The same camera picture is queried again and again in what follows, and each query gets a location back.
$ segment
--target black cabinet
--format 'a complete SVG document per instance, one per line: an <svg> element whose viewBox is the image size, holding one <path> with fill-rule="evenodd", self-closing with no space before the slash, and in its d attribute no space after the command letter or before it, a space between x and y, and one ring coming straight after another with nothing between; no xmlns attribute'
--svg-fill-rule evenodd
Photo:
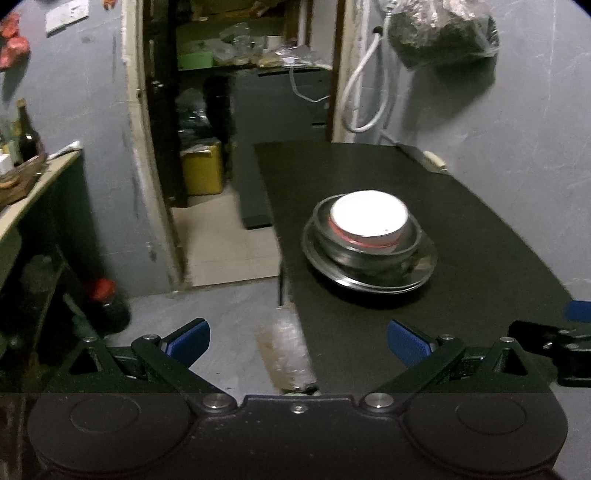
<svg viewBox="0 0 591 480"><path fill-rule="evenodd" d="M310 99L329 95L332 72L296 69L298 91ZM233 172L246 228L271 224L267 194L254 145L289 140L324 140L329 100L311 103L297 96L288 69L243 70L233 77L235 123Z"/></svg>

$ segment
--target black table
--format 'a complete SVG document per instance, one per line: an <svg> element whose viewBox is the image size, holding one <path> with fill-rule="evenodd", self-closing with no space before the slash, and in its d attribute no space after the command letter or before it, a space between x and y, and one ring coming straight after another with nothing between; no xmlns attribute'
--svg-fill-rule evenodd
<svg viewBox="0 0 591 480"><path fill-rule="evenodd" d="M395 147L326 142L261 144L256 151L284 268L320 389L360 394L404 366L387 345L391 319L425 333L491 346L517 319L563 325L570 295L521 238L453 177L429 173ZM435 242L433 277L402 296L356 294L323 278L302 253L314 206L355 190L403 200Z"/></svg>

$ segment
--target white cable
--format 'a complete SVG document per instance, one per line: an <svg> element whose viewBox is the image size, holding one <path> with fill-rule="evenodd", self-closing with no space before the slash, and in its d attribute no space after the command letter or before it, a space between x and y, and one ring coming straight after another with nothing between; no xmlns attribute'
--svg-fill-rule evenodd
<svg viewBox="0 0 591 480"><path fill-rule="evenodd" d="M290 68L290 82L291 82L291 89L294 91L294 93L298 97L303 98L304 100L306 100L306 101L308 101L310 103L318 103L318 102L321 102L323 100L326 100L327 98L330 98L330 95L327 95L325 97L319 98L318 100L312 100L311 98L308 98L306 95L302 95L300 93L300 91L297 89L297 85L296 85L296 81L295 81L296 76L294 74L294 68L295 68L294 65L292 65L291 68Z"/></svg>
<svg viewBox="0 0 591 480"><path fill-rule="evenodd" d="M360 133L366 132L367 130L370 130L373 127L375 127L375 125L378 123L379 119L382 118L382 115L384 114L384 112L386 111L386 107L388 106L389 93L390 93L390 85L389 85L390 79L389 79L389 73L388 73L389 65L387 62L388 56L389 56L388 30L390 28L391 21L392 21L392 8L388 8L388 12L386 14L386 19L384 20L384 26L383 26L382 32L374 34L374 40L373 40L371 46L369 47L369 50L367 51L367 53L365 54L365 56L363 57L363 59L359 63L359 66L353 72L353 75L351 75L351 78L349 79L349 81L345 87L345 90L343 91L343 96L341 97L341 100L339 102L339 109L338 109L337 114L340 116L343 126L351 133L360 134ZM349 101L349 96L351 95L351 92L353 91L353 87L359 81L361 73L363 72L363 69L366 67L368 62L370 61L371 57L373 57L374 54L378 51L378 47L380 46L380 43L382 44L382 67L383 67L383 71L384 71L384 75L383 75L384 85L383 85L381 92L380 92L380 104L379 104L378 113L376 113L376 115L367 124L363 125L362 127L354 127L353 125L349 125L347 120L345 120L345 116L344 116L345 107L347 105L347 102Z"/></svg>

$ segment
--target gray wall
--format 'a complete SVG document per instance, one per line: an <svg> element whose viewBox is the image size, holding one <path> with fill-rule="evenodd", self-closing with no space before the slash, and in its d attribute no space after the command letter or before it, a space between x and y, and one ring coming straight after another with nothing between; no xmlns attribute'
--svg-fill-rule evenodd
<svg viewBox="0 0 591 480"><path fill-rule="evenodd" d="M21 34L31 43L26 65L0 74L0 114L15 118L25 97L35 129L52 152L75 139L84 158L64 175L56 197L59 227L83 274L113 278L130 295L170 291L136 179L125 72L121 0L113 11L91 0L90 17L47 38L45 13L62 0L25 0Z"/></svg>
<svg viewBox="0 0 591 480"><path fill-rule="evenodd" d="M312 12L310 48L328 65L333 64L337 3L337 0L316 0Z"/></svg>
<svg viewBox="0 0 591 480"><path fill-rule="evenodd" d="M572 0L487 3L501 37L496 68L409 73L393 56L400 71L385 129L440 155L575 298L591 300L591 18ZM374 4L370 29L381 21ZM365 113L377 81L373 64ZM357 141L389 144L375 133Z"/></svg>

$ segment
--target stacked bowl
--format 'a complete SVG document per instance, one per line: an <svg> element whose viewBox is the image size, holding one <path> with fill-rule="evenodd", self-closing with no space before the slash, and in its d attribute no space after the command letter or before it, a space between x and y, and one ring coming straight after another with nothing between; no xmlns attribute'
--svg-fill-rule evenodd
<svg viewBox="0 0 591 480"><path fill-rule="evenodd" d="M406 205L376 190L320 202L304 229L302 247L324 275L374 293L418 288L437 261L433 243Z"/></svg>

